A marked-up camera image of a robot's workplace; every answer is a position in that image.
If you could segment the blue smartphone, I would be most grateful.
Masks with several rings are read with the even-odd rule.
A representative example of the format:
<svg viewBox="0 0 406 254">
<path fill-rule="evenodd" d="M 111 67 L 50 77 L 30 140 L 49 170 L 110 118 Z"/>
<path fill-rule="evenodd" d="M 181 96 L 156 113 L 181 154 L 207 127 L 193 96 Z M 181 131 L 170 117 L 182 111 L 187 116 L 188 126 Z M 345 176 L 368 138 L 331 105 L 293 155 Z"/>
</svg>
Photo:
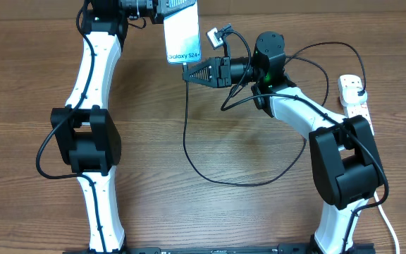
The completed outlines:
<svg viewBox="0 0 406 254">
<path fill-rule="evenodd" d="M 164 18 L 166 59 L 170 64 L 188 64 L 201 60 L 197 1 Z"/>
</svg>

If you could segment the white power strip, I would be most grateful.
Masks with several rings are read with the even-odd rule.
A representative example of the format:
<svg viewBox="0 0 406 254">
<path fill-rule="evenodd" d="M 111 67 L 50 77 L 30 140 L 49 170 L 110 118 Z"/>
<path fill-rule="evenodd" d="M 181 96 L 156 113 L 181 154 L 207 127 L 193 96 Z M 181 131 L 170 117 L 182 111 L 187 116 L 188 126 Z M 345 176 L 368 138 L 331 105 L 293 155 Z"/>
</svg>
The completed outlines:
<svg viewBox="0 0 406 254">
<path fill-rule="evenodd" d="M 358 95 L 363 88 L 361 78 L 356 75 L 345 74 L 338 79 L 338 89 L 340 93 L 340 103 L 343 106 L 344 114 L 348 118 L 361 115 L 369 123 L 372 135 L 374 129 L 371 122 L 371 116 L 367 105 L 368 94 Z"/>
</svg>

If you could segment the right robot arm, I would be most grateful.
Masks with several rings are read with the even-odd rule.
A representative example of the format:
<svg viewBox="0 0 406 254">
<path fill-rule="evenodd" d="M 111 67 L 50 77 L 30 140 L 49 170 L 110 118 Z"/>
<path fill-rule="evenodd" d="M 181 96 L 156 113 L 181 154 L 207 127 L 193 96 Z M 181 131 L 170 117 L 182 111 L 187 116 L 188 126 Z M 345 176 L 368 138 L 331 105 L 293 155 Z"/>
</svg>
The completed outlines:
<svg viewBox="0 0 406 254">
<path fill-rule="evenodd" d="M 314 185 L 324 204 L 321 221 L 308 243 L 281 243 L 279 253 L 373 253 L 371 243 L 355 243 L 360 213 L 377 207 L 375 192 L 387 187 L 369 122 L 343 116 L 305 96 L 285 73 L 289 57 L 276 32 L 263 32 L 247 56 L 214 57 L 183 69 L 186 83 L 229 87 L 249 85 L 259 110 L 292 126 L 310 148 Z"/>
</svg>

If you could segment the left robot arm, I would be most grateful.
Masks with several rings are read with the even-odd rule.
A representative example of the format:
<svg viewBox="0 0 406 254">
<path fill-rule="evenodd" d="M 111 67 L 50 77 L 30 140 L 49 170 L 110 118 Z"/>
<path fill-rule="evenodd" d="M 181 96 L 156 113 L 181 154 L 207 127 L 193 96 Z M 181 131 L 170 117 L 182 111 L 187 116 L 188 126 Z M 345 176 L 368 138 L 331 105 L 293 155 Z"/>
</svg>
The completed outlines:
<svg viewBox="0 0 406 254">
<path fill-rule="evenodd" d="M 108 106 L 128 28 L 145 18 L 163 25 L 169 63 L 201 59 L 196 1 L 84 1 L 75 20 L 83 40 L 78 76 L 64 107 L 51 111 L 52 130 L 45 140 L 56 139 L 71 167 L 67 177 L 82 189 L 90 225 L 86 253 L 130 251 L 116 199 L 121 136 Z"/>
</svg>

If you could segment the white charger adapter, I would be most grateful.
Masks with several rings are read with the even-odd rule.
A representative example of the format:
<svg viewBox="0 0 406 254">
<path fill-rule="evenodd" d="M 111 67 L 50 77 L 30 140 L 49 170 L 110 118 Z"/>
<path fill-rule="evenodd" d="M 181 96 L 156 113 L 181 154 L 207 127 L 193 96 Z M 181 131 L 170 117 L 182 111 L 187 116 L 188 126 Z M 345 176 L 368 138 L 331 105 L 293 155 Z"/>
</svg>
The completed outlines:
<svg viewBox="0 0 406 254">
<path fill-rule="evenodd" d="M 367 92 L 363 92 L 362 89 L 357 87 L 348 88 L 341 87 L 340 90 L 340 103 L 344 107 L 350 107 L 356 104 L 365 103 L 368 99 Z"/>
</svg>

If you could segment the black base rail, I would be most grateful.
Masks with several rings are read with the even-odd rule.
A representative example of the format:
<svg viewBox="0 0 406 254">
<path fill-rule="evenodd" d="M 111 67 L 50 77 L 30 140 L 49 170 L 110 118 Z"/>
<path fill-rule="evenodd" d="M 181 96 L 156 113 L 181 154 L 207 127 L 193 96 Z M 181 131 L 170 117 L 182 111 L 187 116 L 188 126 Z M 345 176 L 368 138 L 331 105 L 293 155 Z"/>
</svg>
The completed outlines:
<svg viewBox="0 0 406 254">
<path fill-rule="evenodd" d="M 282 243 L 276 247 L 243 247 L 243 248 L 184 248 L 184 249 L 160 249 L 160 248 L 124 248 L 113 251 L 122 254 L 307 254 L 317 253 L 310 250 L 308 243 Z"/>
</svg>

